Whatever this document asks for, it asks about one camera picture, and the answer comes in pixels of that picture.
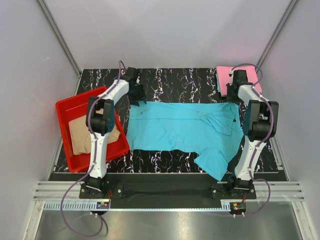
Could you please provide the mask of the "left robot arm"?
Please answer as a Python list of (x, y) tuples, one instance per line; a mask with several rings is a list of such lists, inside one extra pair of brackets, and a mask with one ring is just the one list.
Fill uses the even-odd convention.
[(116, 103), (125, 95), (134, 106), (147, 102), (144, 87), (138, 80), (139, 74), (137, 68), (127, 68), (124, 74), (118, 74), (106, 91), (88, 100), (85, 123), (90, 132), (91, 152), (84, 189), (90, 190), (97, 198), (108, 193), (106, 156), (108, 139), (116, 125)]

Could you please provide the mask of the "turquoise t shirt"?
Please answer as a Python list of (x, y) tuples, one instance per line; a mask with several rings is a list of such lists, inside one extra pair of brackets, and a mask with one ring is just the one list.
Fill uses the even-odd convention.
[(235, 103), (165, 103), (131, 106), (127, 141), (131, 150), (197, 153), (194, 162), (222, 180), (243, 139)]

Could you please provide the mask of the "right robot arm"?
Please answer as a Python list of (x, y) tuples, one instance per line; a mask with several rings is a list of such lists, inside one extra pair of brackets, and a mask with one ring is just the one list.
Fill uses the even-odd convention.
[(252, 194), (254, 190), (254, 170), (267, 141), (277, 131), (279, 103), (265, 98), (249, 82), (245, 70), (230, 70), (232, 82), (227, 84), (227, 97), (241, 100), (247, 106), (243, 123), (244, 147), (240, 160), (228, 178), (226, 192), (232, 198)]

